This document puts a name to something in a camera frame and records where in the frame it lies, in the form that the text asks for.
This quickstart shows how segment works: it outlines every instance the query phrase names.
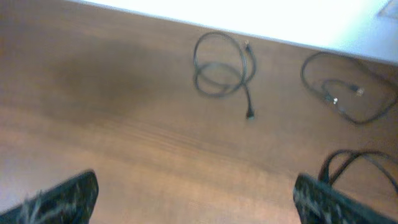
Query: brown wooden surface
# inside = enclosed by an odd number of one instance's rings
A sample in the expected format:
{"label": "brown wooden surface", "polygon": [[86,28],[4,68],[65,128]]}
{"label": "brown wooden surface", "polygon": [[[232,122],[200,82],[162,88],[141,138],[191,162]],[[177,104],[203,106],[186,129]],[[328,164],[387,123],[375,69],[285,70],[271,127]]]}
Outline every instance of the brown wooden surface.
{"label": "brown wooden surface", "polygon": [[[92,168],[92,223],[299,223],[299,172],[316,176],[340,148],[397,152],[397,107],[355,127],[302,86],[312,50],[248,38],[259,70],[247,122],[243,92],[212,100],[193,88],[204,28],[72,2],[0,8],[0,210]],[[336,187],[398,218],[392,187],[369,164]]]}

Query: cable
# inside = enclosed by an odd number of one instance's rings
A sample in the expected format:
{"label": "cable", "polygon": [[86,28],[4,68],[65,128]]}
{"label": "cable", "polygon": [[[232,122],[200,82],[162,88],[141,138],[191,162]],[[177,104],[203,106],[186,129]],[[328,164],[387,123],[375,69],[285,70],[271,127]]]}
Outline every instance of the cable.
{"label": "cable", "polygon": [[[340,154],[349,154],[349,158],[343,163],[331,176],[329,176],[329,166],[331,161],[338,155]],[[380,163],[375,161],[374,159],[370,158],[368,155],[372,156],[379,156],[383,157],[385,159],[390,160],[391,162],[395,163],[398,165],[398,159],[380,151],[372,151],[372,150],[366,150],[366,151],[353,151],[349,149],[343,149],[334,152],[333,154],[330,154],[327,159],[324,161],[321,171],[319,172],[318,180],[322,181],[326,184],[333,185],[335,181],[339,178],[339,176],[345,171],[345,169],[353,162],[355,159],[363,156],[366,160],[371,162],[373,165],[375,165],[390,181],[390,183],[394,186],[394,190],[398,194],[398,184],[396,180],[391,176],[391,174],[383,168]]]}
{"label": "cable", "polygon": [[[353,119],[352,117],[350,117],[348,114],[346,114],[344,112],[343,109],[341,109],[338,106],[338,98],[334,97],[329,91],[327,86],[329,84],[337,84],[337,85],[343,85],[345,87],[347,87],[347,89],[351,90],[353,93],[361,96],[364,92],[363,88],[361,88],[360,86],[354,84],[354,83],[348,83],[345,82],[343,80],[337,80],[337,79],[327,79],[324,80],[322,83],[322,91],[318,91],[314,88],[312,88],[310,86],[310,84],[308,83],[307,79],[305,78],[305,69],[307,67],[307,65],[315,60],[316,58],[318,58],[319,56],[322,55],[330,55],[330,56],[335,56],[335,57],[341,57],[344,59],[347,59],[348,61],[352,62],[353,64],[355,64],[362,72],[369,74],[370,76],[377,78],[378,80],[382,81],[383,83],[389,85],[394,91],[395,91],[395,97],[393,99],[393,101],[386,106],[385,108],[381,108],[374,116],[364,120],[364,121],[358,121],[356,119]],[[360,62],[357,59],[354,58],[350,58],[350,57],[346,57],[346,56],[341,56],[341,55],[335,55],[335,54],[330,54],[330,53],[326,53],[326,52],[318,52],[315,53],[311,56],[309,56],[307,59],[305,59],[302,67],[301,67],[301,71],[300,71],[300,77],[301,77],[301,81],[304,85],[304,87],[306,89],[308,89],[311,93],[313,93],[316,97],[318,97],[319,99],[321,99],[322,101],[325,102],[332,102],[334,104],[334,106],[337,108],[337,110],[340,112],[340,115],[342,115],[342,117],[344,117],[344,119],[357,124],[357,125],[362,125],[362,124],[368,124],[371,123],[377,119],[379,119],[381,116],[384,116],[397,102],[398,102],[398,86],[395,85],[394,83],[386,80],[385,78],[381,77],[379,74],[372,72],[367,66],[365,66],[362,62]]]}
{"label": "cable", "polygon": [[[238,50],[239,56],[241,58],[242,62],[242,72],[237,71],[234,67],[226,64],[226,63],[221,63],[221,62],[208,62],[208,63],[203,63],[201,65],[198,64],[198,56],[197,56],[197,51],[199,48],[199,45],[209,36],[214,36],[218,35],[223,37],[224,39],[230,41],[233,46]],[[257,63],[256,63],[256,58],[253,54],[252,48],[249,45],[248,42],[245,43],[245,52],[250,56],[250,59],[252,61],[252,71],[250,75],[247,76],[248,73],[248,65],[247,65],[247,60],[244,56],[244,52],[239,46],[238,41],[236,41],[234,38],[230,37],[228,34],[225,34],[223,32],[209,32],[204,35],[202,35],[199,39],[198,42],[195,44],[195,50],[193,51],[193,65],[195,67],[195,73],[193,75],[193,83],[195,88],[203,95],[207,97],[212,97],[212,98],[221,98],[224,96],[228,96],[236,91],[238,91],[240,88],[243,88],[246,98],[248,100],[248,110],[246,112],[246,119],[254,119],[254,110],[252,107],[252,102],[251,102],[251,96],[250,96],[250,91],[248,87],[248,83],[253,79],[254,75],[256,74],[257,70]],[[215,67],[224,67],[228,71],[230,71],[231,74],[237,76],[240,79],[240,82],[238,84],[224,84],[224,83],[219,83],[216,82],[210,78],[208,78],[206,75],[203,74],[203,71],[209,68],[215,68]],[[221,90],[217,93],[209,93],[201,88],[199,85],[199,78],[201,78],[204,82],[206,82],[209,85],[215,86],[217,88],[220,88]]]}

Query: black cable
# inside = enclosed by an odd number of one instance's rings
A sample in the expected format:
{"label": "black cable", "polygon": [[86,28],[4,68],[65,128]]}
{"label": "black cable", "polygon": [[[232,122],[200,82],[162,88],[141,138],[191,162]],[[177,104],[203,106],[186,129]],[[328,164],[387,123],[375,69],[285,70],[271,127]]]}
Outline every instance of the black cable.
{"label": "black cable", "polygon": [[[221,62],[208,62],[208,63],[203,63],[201,65],[198,64],[198,56],[197,56],[197,51],[199,48],[199,45],[209,36],[212,35],[218,35],[226,40],[230,41],[234,47],[238,50],[239,56],[241,57],[241,62],[242,62],[242,72],[237,71],[234,67],[226,64],[226,63],[221,63]],[[195,67],[195,74],[193,75],[193,82],[195,88],[203,95],[208,96],[208,97],[213,97],[213,98],[221,98],[224,96],[228,96],[240,88],[244,89],[244,92],[246,94],[246,98],[248,99],[248,110],[246,112],[246,119],[254,119],[254,110],[252,107],[252,102],[251,102],[251,96],[249,92],[249,87],[248,83],[253,79],[254,75],[256,74],[257,70],[257,63],[256,63],[256,58],[253,54],[251,46],[246,43],[246,46],[244,48],[245,52],[250,56],[250,59],[252,61],[252,72],[250,73],[249,76],[247,76],[248,73],[248,65],[247,65],[247,60],[244,56],[244,52],[239,46],[239,43],[232,37],[230,37],[228,34],[225,34],[223,32],[209,32],[204,35],[202,35],[198,42],[195,45],[195,50],[193,51],[193,65]],[[215,67],[224,67],[227,70],[231,72],[231,74],[237,76],[240,78],[240,82],[238,84],[224,84],[224,83],[219,83],[216,82],[209,77],[207,77],[203,71],[209,68],[215,68]],[[220,88],[220,91],[217,93],[208,93],[207,91],[203,90],[200,85],[199,85],[199,78],[201,78],[204,82],[206,82],[209,85],[215,86]]]}
{"label": "black cable", "polygon": [[[349,154],[349,158],[331,175],[329,176],[329,166],[331,161],[338,155],[340,154]],[[391,176],[391,174],[383,168],[380,163],[375,161],[374,159],[368,157],[369,155],[372,156],[379,156],[383,157],[385,159],[390,160],[391,162],[395,163],[398,165],[398,159],[380,151],[353,151],[349,149],[343,149],[334,152],[333,154],[330,154],[325,162],[322,165],[321,171],[319,172],[318,180],[322,181],[326,184],[333,185],[335,181],[339,178],[339,176],[345,171],[345,169],[357,158],[363,156],[366,160],[371,162],[373,165],[375,165],[390,181],[390,183],[394,186],[394,190],[398,194],[398,184],[396,180]]]}
{"label": "black cable", "polygon": [[[330,94],[330,92],[327,89],[327,85],[330,83],[334,83],[337,85],[343,85],[345,87],[347,87],[349,90],[351,90],[353,93],[362,95],[363,93],[363,89],[354,84],[354,83],[348,83],[345,82],[343,80],[337,80],[337,79],[327,79],[324,80],[322,83],[322,91],[318,91],[314,88],[312,88],[310,86],[310,84],[308,83],[307,79],[305,78],[305,69],[307,67],[307,65],[315,60],[316,58],[322,56],[322,55],[329,55],[329,56],[335,56],[335,57],[341,57],[341,58],[345,58],[348,61],[352,62],[353,64],[355,64],[362,72],[367,73],[368,75],[377,78],[378,80],[380,80],[381,82],[385,83],[386,85],[389,85],[394,91],[395,91],[395,97],[394,100],[391,101],[391,103],[385,107],[385,108],[381,108],[378,113],[376,113],[374,116],[364,120],[364,121],[358,121],[356,119],[353,119],[352,117],[348,116],[348,114],[346,114],[343,110],[341,110],[341,108],[339,108],[338,106],[338,98],[334,97],[332,94]],[[342,117],[344,117],[344,119],[357,124],[357,125],[361,125],[361,124],[368,124],[372,121],[375,121],[377,119],[379,119],[381,116],[384,116],[397,102],[398,102],[398,86],[395,85],[394,83],[390,82],[389,80],[386,80],[385,78],[383,78],[382,76],[380,76],[379,74],[372,72],[366,65],[364,65],[362,62],[360,62],[357,59],[354,58],[350,58],[350,57],[346,57],[346,56],[342,56],[342,55],[335,55],[335,54],[330,54],[327,52],[318,52],[315,53],[311,56],[309,56],[307,59],[305,59],[302,67],[301,67],[301,71],[300,71],[300,77],[301,77],[301,81],[304,85],[304,87],[308,90],[310,90],[311,93],[313,93],[316,97],[318,97],[319,99],[321,99],[322,101],[325,102],[332,102],[336,108],[338,109],[338,111],[340,112],[340,115],[342,115]]]}

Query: white surface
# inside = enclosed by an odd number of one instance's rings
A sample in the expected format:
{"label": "white surface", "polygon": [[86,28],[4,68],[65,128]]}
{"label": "white surface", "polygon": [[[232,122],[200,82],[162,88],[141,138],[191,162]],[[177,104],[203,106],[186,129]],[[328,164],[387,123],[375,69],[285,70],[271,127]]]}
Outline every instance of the white surface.
{"label": "white surface", "polygon": [[84,2],[398,64],[398,20],[378,16],[388,1],[89,0]]}

